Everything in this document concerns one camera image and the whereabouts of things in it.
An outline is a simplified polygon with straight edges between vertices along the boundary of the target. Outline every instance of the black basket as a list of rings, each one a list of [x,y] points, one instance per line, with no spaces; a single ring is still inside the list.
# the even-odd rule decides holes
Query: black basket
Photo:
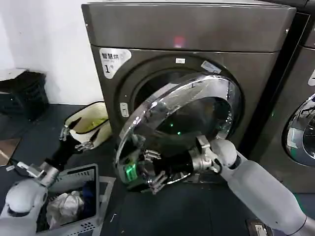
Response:
[[[25,71],[15,79],[0,82],[0,113],[23,115],[33,120],[48,106],[45,75]]]

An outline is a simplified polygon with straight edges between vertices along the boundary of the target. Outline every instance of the dark floor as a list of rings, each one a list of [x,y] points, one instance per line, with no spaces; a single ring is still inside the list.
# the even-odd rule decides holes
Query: dark floor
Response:
[[[0,115],[0,140],[21,137],[14,158],[27,164],[40,165],[59,145],[63,121],[82,106],[51,105],[38,120]],[[113,139],[98,148],[74,155],[66,168],[97,163],[101,176],[116,177],[113,171]],[[0,204],[11,185],[21,177],[0,168]],[[315,196],[296,194],[303,211],[315,218]],[[248,236],[246,220],[255,216],[225,185],[174,184],[153,196],[150,193],[127,193],[115,181],[101,235],[207,235]]]

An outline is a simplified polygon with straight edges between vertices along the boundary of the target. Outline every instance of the open washer door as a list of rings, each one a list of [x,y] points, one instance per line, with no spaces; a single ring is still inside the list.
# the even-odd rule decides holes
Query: open washer door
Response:
[[[125,123],[115,159],[123,182],[139,181],[136,163],[143,150],[168,158],[193,147],[196,136],[225,139],[237,126],[243,101],[235,81],[213,73],[189,74],[182,81],[159,89]]]

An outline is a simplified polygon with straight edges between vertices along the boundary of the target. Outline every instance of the label sticker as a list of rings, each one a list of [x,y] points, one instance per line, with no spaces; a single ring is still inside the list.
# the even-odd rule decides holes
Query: label sticker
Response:
[[[313,74],[311,75],[308,84],[309,86],[315,86],[315,70],[313,71]]]
[[[176,64],[185,64],[186,59],[185,58],[176,58],[175,63]]]
[[[128,49],[119,48],[101,48],[99,55],[107,79],[112,79],[119,68],[131,58],[131,52]]]
[[[120,112],[123,117],[129,117],[128,104],[125,102],[120,103]]]
[[[201,67],[212,73],[217,73],[217,74],[221,73],[221,70],[219,68],[217,68],[215,65],[211,64],[210,62],[206,60],[201,64]]]
[[[255,225],[258,236],[268,236],[266,229],[262,225]]]

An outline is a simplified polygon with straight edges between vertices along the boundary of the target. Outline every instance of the front-load washer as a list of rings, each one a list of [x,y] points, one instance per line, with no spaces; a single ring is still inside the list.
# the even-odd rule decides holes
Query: front-load washer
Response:
[[[250,158],[296,193],[315,193],[315,24],[277,90]]]
[[[231,111],[226,112],[231,106],[210,99],[179,110],[158,128],[157,136],[178,135],[181,143],[185,133],[196,127],[208,130],[213,119],[226,116],[223,120],[232,125],[227,138],[236,146],[295,14],[294,7],[256,0],[110,0],[82,9],[115,137],[155,91],[183,82],[189,74],[207,72],[237,86],[232,97],[240,102],[233,119]],[[212,92],[215,96],[216,83],[213,86],[209,97]],[[229,102],[230,92],[220,99]]]

